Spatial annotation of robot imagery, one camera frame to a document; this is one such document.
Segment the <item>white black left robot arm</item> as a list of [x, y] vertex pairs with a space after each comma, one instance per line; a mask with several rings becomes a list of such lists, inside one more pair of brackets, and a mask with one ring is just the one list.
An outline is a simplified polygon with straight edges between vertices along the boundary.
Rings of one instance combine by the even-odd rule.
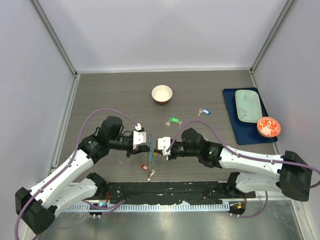
[[18, 218], [14, 230], [17, 231], [23, 221], [38, 236], [68, 207], [91, 197], [102, 199], [108, 184], [97, 173], [90, 173], [75, 186], [69, 184], [107, 156], [110, 150], [124, 151], [127, 157], [149, 152], [147, 134], [140, 123], [135, 123], [134, 130], [128, 135], [123, 129], [121, 118], [108, 116], [93, 134], [78, 139], [75, 150], [53, 173], [30, 189], [21, 187], [17, 190], [15, 211]]

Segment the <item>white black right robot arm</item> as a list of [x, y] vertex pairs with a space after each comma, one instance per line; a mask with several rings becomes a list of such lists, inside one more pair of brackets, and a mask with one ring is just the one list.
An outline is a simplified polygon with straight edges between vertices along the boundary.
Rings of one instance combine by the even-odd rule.
[[208, 168], [236, 169], [230, 174], [226, 193], [233, 198], [249, 192], [279, 192], [292, 200], [307, 202], [312, 170], [295, 152], [268, 155], [238, 150], [208, 141], [193, 128], [184, 130], [181, 141], [162, 137], [154, 152], [167, 160], [196, 157]]

